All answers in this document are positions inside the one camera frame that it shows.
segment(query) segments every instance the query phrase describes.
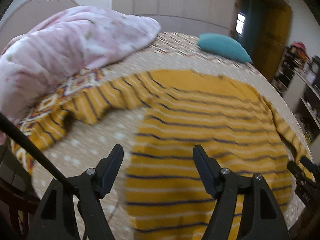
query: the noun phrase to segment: pink blanket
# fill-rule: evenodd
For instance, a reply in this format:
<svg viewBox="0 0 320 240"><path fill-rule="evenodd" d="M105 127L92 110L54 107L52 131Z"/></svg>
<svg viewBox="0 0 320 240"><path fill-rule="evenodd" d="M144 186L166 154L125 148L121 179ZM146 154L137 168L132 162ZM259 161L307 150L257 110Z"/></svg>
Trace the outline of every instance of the pink blanket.
<svg viewBox="0 0 320 240"><path fill-rule="evenodd" d="M12 39L0 56L0 112L17 124L35 101L83 68L95 69L142 49L160 31L149 17L94 6L57 13ZM0 132L0 144L5 135Z"/></svg>

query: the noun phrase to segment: yellow fabric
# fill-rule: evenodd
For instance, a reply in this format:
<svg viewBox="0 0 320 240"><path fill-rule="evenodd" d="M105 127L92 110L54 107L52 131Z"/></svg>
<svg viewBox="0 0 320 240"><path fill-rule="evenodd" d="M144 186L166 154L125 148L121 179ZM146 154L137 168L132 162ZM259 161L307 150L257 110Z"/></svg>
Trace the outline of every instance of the yellow fabric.
<svg viewBox="0 0 320 240"><path fill-rule="evenodd" d="M63 118L69 113L94 124L111 107L143 105L149 109L135 137L126 181L127 212L137 239L201 239L215 201L193 163L196 144L222 167L244 176L263 174L285 210L292 176L278 133L295 147L297 160L307 151L255 88L224 76L157 70L106 82L57 107L30 138L43 150L65 135ZM229 239L236 239L242 204L239 196Z"/></svg>

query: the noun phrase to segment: wooden chair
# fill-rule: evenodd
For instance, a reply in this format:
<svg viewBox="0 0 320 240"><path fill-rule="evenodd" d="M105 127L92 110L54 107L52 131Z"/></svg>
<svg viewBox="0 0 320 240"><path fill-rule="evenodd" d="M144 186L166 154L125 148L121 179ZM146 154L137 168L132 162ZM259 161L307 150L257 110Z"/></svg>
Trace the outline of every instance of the wooden chair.
<svg viewBox="0 0 320 240"><path fill-rule="evenodd" d="M31 176L11 152L9 143L0 146L0 199L9 207L13 232L19 239L25 239L30 214L36 212L40 200L33 190Z"/></svg>

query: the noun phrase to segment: sweater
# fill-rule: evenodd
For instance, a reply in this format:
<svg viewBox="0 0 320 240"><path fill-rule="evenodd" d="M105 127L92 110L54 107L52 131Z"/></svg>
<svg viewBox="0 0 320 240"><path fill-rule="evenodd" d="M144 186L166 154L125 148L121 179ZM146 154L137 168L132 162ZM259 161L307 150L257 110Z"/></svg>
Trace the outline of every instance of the sweater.
<svg viewBox="0 0 320 240"><path fill-rule="evenodd" d="M148 111L135 137L125 184L136 239L201 239L216 201L206 193L193 162L196 144L221 167L249 177L261 173L281 210L286 209L292 175L279 134L296 149L296 161L307 151L266 98L225 76L156 70L108 81L57 108L35 126L30 139L42 150L65 135L68 113L94 124L109 108L140 106ZM229 239L236 239L242 205L239 195Z"/></svg>

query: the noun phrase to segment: window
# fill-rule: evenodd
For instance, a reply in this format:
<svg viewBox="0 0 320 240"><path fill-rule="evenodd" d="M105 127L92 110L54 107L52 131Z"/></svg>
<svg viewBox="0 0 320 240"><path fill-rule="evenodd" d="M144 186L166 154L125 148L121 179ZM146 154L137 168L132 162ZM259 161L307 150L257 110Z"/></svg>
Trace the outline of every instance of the window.
<svg viewBox="0 0 320 240"><path fill-rule="evenodd" d="M242 13L238 14L238 20L236 25L236 32L242 35L244 26L245 16Z"/></svg>

